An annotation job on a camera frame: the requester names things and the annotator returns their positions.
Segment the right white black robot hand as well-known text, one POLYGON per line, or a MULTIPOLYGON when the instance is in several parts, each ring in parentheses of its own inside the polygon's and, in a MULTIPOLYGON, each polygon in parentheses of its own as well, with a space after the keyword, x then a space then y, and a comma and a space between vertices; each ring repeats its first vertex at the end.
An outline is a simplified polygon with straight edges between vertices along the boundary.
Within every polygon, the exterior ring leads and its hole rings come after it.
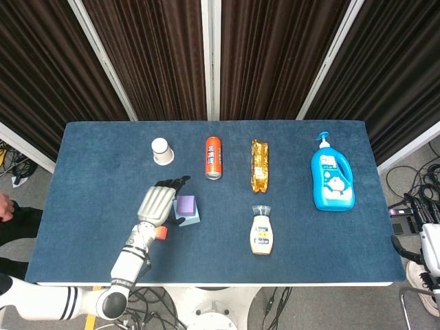
POLYGON ((419 237, 421 241, 419 254, 403 248, 395 235, 391 237, 391 242, 401 257, 424 267, 432 279, 431 291, 435 295, 439 295, 439 224, 423 224, 419 237))

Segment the bystander bare hand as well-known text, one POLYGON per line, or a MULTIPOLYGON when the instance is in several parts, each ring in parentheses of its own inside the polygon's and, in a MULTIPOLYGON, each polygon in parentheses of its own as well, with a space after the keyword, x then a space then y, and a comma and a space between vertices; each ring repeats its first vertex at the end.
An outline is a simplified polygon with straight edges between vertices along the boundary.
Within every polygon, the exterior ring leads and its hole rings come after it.
POLYGON ((10 221, 14 214, 14 203, 8 195, 0 193, 0 220, 1 222, 10 221))

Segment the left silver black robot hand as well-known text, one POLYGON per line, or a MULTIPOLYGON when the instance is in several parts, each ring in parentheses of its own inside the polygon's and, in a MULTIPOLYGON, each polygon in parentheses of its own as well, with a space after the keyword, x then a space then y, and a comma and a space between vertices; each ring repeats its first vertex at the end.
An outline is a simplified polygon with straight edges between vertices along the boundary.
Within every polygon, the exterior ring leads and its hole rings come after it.
POLYGON ((158 181, 151 186, 138 209, 139 222, 147 222, 155 228, 162 226, 169 218, 177 193, 189 179, 190 176, 185 175, 177 179, 158 181))

